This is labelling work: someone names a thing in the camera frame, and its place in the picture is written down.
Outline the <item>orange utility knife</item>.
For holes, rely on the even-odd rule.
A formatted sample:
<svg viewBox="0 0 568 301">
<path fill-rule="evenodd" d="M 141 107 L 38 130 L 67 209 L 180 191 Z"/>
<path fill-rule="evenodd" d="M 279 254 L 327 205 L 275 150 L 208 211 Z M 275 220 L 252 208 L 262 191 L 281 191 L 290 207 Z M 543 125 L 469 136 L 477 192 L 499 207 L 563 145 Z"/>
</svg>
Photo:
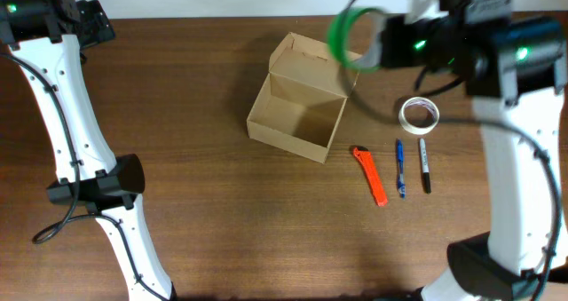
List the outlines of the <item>orange utility knife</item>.
<svg viewBox="0 0 568 301">
<path fill-rule="evenodd" d="M 354 147 L 352 153 L 365 173 L 375 204 L 379 207 L 386 206 L 388 203 L 387 194 L 384 191 L 371 152 L 365 147 Z"/>
</svg>

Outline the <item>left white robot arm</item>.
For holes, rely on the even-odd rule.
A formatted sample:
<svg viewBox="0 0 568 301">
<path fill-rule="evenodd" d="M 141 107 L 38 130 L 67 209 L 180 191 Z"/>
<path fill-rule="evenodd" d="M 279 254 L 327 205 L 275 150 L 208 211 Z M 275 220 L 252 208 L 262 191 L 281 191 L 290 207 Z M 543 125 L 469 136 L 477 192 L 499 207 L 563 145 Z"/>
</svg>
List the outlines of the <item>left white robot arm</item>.
<svg viewBox="0 0 568 301">
<path fill-rule="evenodd" d="M 68 207 L 32 242 L 46 243 L 66 225 L 94 219 L 111 243 L 129 299 L 175 300 L 146 225 L 141 161 L 135 154 L 114 155 L 83 79 L 84 50 L 114 38 L 97 0 L 1 0 L 1 43 L 7 48 L 1 56 L 20 67 L 34 93 L 56 165 L 47 194 Z"/>
</svg>

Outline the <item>black permanent marker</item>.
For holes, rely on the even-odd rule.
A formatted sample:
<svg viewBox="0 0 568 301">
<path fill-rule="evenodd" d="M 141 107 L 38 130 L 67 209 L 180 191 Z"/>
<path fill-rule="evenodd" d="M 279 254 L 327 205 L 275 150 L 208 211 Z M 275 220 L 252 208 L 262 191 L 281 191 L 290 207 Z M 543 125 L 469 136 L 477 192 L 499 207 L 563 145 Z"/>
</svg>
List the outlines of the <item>black permanent marker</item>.
<svg viewBox="0 0 568 301">
<path fill-rule="evenodd" d="M 429 167 L 426 144 L 424 139 L 419 139 L 419 148 L 421 155 L 422 180 L 423 180 L 424 190 L 426 194 L 430 194 L 431 193 L 430 167 Z"/>
</svg>

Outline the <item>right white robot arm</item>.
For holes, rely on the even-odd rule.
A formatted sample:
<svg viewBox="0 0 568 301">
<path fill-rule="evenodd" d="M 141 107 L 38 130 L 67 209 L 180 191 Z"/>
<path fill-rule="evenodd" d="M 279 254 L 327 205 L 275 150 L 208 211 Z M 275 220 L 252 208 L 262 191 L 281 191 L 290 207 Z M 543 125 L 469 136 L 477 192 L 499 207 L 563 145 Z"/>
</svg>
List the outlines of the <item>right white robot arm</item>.
<svg viewBox="0 0 568 301">
<path fill-rule="evenodd" d="M 491 195 L 489 232 L 454 242 L 414 300 L 539 299 L 567 265 L 560 121 L 567 40 L 549 16 L 517 20 L 512 0 L 412 0 L 382 15 L 357 66 L 448 71 L 472 101 Z"/>
</svg>

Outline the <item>green tape roll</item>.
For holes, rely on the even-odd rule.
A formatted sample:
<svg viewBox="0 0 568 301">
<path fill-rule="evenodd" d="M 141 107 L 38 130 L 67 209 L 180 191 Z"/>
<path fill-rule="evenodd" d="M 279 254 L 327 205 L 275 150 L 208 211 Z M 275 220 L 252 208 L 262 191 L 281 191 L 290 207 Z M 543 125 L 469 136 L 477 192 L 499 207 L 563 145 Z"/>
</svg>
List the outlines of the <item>green tape roll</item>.
<svg viewBox="0 0 568 301">
<path fill-rule="evenodd" d="M 351 51 L 351 33 L 355 26 L 355 19 L 363 12 L 382 12 L 372 7 L 355 7 L 340 12 L 332 21 L 327 32 L 327 46 L 330 54 L 342 66 L 360 72 L 372 72 L 374 69 L 357 69 L 353 61 L 362 56 Z"/>
</svg>

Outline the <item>brown cardboard box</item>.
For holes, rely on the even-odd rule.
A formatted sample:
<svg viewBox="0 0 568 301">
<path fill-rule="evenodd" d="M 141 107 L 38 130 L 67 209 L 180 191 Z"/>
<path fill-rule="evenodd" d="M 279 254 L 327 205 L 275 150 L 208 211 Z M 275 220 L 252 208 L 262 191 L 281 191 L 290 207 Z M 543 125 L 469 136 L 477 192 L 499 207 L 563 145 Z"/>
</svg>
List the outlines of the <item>brown cardboard box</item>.
<svg viewBox="0 0 568 301">
<path fill-rule="evenodd" d="M 287 34 L 269 58 L 248 118 L 248 136 L 324 163 L 359 73 L 343 68 L 321 41 Z"/>
</svg>

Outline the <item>white masking tape roll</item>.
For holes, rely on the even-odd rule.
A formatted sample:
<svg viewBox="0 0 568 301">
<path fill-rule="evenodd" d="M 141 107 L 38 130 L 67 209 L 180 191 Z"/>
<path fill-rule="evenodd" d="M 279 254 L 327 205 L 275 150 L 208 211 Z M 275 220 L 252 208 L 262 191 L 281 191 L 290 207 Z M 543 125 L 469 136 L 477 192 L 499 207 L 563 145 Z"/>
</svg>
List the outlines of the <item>white masking tape roll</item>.
<svg viewBox="0 0 568 301">
<path fill-rule="evenodd" d="M 412 97 L 406 100 L 399 112 L 400 126 L 411 134 L 423 136 L 433 131 L 440 120 L 438 107 L 424 97 Z"/>
</svg>

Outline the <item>blue ballpoint pen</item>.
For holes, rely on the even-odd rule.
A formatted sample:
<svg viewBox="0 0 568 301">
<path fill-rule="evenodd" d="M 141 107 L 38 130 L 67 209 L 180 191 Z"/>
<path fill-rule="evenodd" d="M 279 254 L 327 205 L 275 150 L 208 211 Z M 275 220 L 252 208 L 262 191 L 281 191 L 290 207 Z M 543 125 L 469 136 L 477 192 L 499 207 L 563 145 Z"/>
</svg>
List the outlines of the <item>blue ballpoint pen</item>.
<svg viewBox="0 0 568 301">
<path fill-rule="evenodd" d="M 396 153 L 398 162 L 398 179 L 397 187 L 399 195 L 402 199 L 406 198 L 406 184 L 404 180 L 404 148 L 400 139 L 396 140 Z"/>
</svg>

